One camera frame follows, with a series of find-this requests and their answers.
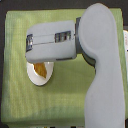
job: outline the white plate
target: white plate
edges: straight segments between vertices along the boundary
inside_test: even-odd
[[[42,86],[45,83],[48,82],[48,80],[50,79],[52,72],[53,72],[53,67],[54,67],[54,63],[53,62],[44,62],[46,70],[47,70],[47,76],[46,79],[40,75],[38,75],[35,70],[34,70],[34,65],[31,63],[27,62],[27,73],[28,76],[30,78],[30,80],[38,86]]]

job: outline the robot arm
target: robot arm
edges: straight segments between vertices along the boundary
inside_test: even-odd
[[[33,26],[27,32],[27,61],[75,58],[74,34],[73,21]],[[78,36],[81,51],[92,58],[89,61],[96,61],[96,76],[85,98],[85,127],[124,128],[125,101],[117,29],[110,10],[102,4],[90,6],[80,19]]]

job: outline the orange food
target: orange food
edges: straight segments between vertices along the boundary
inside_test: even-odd
[[[47,70],[45,68],[45,64],[44,63],[36,63],[36,64],[34,64],[34,70],[38,75],[43,76],[44,78],[46,78]]]

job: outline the green towel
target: green towel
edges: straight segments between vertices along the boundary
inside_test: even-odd
[[[9,11],[5,22],[4,78],[1,119],[10,127],[83,126],[84,100],[95,70],[82,55],[75,60],[55,62],[51,79],[35,86],[27,75],[26,31],[31,26],[63,20],[76,20],[84,9]],[[120,61],[128,117],[128,90],[120,9],[111,9],[117,24]]]

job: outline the gray robot arm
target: gray robot arm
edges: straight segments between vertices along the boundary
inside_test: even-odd
[[[79,50],[74,34],[73,21],[33,26],[27,32],[27,61],[75,58]],[[125,101],[117,29],[110,10],[102,4],[90,6],[80,19],[78,36],[80,52],[92,58],[90,63],[96,62],[96,76],[85,98],[85,127],[124,128]]]

